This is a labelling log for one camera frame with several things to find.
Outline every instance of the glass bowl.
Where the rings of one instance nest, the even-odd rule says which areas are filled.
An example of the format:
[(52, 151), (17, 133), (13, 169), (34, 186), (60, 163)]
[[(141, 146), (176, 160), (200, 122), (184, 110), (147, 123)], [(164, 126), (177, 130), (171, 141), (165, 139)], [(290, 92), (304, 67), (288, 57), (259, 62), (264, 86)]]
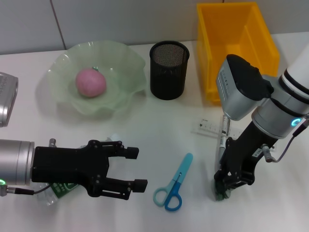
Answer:
[[(106, 78), (106, 91), (94, 98), (82, 96), (76, 74), (95, 67)], [(84, 115), (114, 112), (126, 107), (132, 95), (146, 87), (144, 59), (123, 43), (96, 41), (78, 44), (60, 55), (46, 77), (57, 102), (70, 103)]]

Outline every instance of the yellow storage box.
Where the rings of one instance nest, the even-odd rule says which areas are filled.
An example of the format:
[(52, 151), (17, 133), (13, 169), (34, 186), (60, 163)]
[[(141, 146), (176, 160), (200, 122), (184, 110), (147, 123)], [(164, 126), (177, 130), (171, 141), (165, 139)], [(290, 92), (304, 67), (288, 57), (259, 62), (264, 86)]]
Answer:
[(218, 71), (228, 54), (243, 57), (261, 74), (276, 76), (280, 56), (255, 2), (197, 5), (197, 53), (206, 99), (220, 102)]

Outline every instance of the black mesh pen holder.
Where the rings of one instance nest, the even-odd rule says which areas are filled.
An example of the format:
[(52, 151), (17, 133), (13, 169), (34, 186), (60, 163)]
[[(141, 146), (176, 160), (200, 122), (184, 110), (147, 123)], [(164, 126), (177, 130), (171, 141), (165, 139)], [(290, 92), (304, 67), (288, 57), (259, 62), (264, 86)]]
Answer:
[(150, 90), (159, 99), (182, 95), (189, 50), (176, 41), (162, 41), (150, 50)]

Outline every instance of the scissors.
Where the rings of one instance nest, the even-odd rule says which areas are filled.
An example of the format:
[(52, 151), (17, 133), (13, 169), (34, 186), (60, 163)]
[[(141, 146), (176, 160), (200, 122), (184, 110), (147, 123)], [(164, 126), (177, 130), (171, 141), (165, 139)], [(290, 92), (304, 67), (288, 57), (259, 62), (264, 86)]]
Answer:
[[(169, 185), (167, 185), (166, 187), (157, 188), (157, 190), (154, 191), (153, 200), (157, 206), (160, 206), (160, 207), (164, 206), (165, 209), (168, 211), (176, 211), (181, 207), (183, 201), (182, 201), (181, 196), (178, 193), (178, 190), (185, 178), (185, 175), (187, 174), (187, 171), (190, 168), (192, 160), (193, 160), (193, 155), (191, 153), (186, 154), (176, 174), (174, 175), (173, 179), (170, 181)], [(158, 192), (161, 192), (161, 191), (166, 192), (166, 196), (162, 202), (158, 202), (156, 199), (156, 195), (158, 194)], [(179, 201), (179, 205), (176, 206), (175, 208), (169, 207), (169, 202), (172, 199), (172, 197), (176, 197)]]

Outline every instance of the pink ball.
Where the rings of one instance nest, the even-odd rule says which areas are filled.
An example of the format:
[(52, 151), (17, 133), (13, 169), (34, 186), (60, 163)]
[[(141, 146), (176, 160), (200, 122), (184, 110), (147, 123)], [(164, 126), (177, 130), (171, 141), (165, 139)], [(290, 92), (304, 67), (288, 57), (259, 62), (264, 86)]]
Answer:
[(106, 90), (105, 77), (94, 69), (83, 69), (77, 75), (75, 84), (78, 91), (86, 97), (96, 97)]

